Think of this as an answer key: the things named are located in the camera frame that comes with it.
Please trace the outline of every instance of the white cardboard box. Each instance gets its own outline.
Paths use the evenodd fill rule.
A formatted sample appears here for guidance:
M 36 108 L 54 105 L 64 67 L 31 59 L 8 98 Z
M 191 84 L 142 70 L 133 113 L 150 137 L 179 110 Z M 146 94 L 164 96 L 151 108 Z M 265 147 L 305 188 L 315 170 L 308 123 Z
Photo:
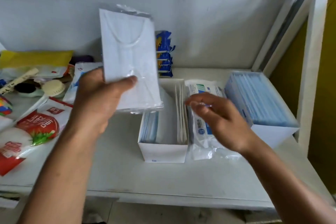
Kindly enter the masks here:
M 254 73 L 254 72 L 241 72 L 237 71 L 237 73 Z M 290 118 L 293 124 L 296 124 L 294 127 L 278 127 L 278 126 L 266 126 L 266 125 L 257 125 L 253 124 L 253 121 L 247 111 L 247 108 L 243 102 L 242 96 L 238 89 L 237 83 L 234 77 L 231 75 L 228 82 L 225 85 L 225 94 L 228 99 L 230 99 L 234 105 L 237 107 L 240 114 L 245 118 L 246 122 L 251 126 L 251 129 L 256 133 L 258 137 L 260 137 L 265 143 L 267 143 L 271 148 L 275 148 L 279 144 L 281 144 L 287 137 L 294 134 L 299 129 L 299 124 L 292 114 L 291 110 L 288 108 L 287 104 L 280 96 L 278 91 L 275 89 L 273 84 L 269 81 L 267 77 L 265 77 L 262 73 L 260 73 L 267 83 L 267 86 L 273 91 L 275 97 L 281 103 L 281 107 L 285 111 L 285 113 Z
M 175 86 L 183 86 L 183 79 L 160 79 L 160 85 L 164 88 L 164 90 L 175 99 Z M 145 162 L 148 163 L 184 163 L 186 159 L 186 154 L 188 150 L 188 120 L 187 120 L 187 109 L 184 104 L 185 96 L 182 96 L 181 101 L 183 102 L 183 115 L 184 115 L 184 132 L 187 135 L 187 141 L 183 145 L 178 144 L 151 144 L 151 143 L 141 143 L 141 129 L 142 124 L 144 122 L 144 115 L 142 116 L 138 144 L 143 155 Z

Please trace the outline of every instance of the hand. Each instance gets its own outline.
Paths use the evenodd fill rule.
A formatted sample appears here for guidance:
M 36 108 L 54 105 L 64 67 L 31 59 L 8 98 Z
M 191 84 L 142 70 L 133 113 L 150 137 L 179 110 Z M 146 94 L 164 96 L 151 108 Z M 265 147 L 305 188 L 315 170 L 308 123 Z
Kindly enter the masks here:
M 185 103 L 209 124 L 216 139 L 229 150 L 243 154 L 250 149 L 251 143 L 261 140 L 226 98 L 204 92 L 191 95 Z
M 133 88 L 136 82 L 137 78 L 130 76 L 118 82 L 105 83 L 102 68 L 85 73 L 79 80 L 69 126 L 87 133 L 103 133 L 121 95 Z

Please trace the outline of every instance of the white wall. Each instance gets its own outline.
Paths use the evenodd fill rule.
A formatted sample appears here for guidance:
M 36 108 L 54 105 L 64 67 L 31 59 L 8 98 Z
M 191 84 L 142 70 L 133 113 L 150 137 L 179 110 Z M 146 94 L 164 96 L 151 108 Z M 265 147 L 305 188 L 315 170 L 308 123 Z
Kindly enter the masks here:
M 125 4 L 173 32 L 176 67 L 250 68 L 284 0 L 0 0 L 0 42 L 13 50 L 99 52 L 98 8 Z

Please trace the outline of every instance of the box of masks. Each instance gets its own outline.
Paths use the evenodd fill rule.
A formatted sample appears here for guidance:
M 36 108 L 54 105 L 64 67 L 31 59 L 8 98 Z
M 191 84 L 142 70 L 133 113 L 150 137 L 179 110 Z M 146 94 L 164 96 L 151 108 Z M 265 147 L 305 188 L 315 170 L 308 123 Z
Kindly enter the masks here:
M 163 109 L 143 113 L 138 144 L 145 162 L 184 163 L 189 137 L 184 80 L 159 82 Z
M 295 116 L 263 73 L 233 72 L 225 94 L 254 133 L 272 148 L 299 129 Z

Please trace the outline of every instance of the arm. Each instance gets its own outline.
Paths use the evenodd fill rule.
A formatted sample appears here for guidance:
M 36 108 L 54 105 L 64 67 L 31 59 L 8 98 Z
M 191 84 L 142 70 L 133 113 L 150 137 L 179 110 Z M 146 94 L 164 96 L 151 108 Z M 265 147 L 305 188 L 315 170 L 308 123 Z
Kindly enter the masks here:
M 211 108 L 200 103 L 211 105 Z M 233 103 L 201 93 L 192 95 L 186 104 L 210 125 L 223 146 L 246 158 L 283 222 L 336 223 L 336 211 L 296 178 L 275 152 L 251 130 Z
M 95 142 L 136 77 L 105 84 L 95 69 L 79 81 L 69 122 L 47 158 L 19 224 L 81 223 Z

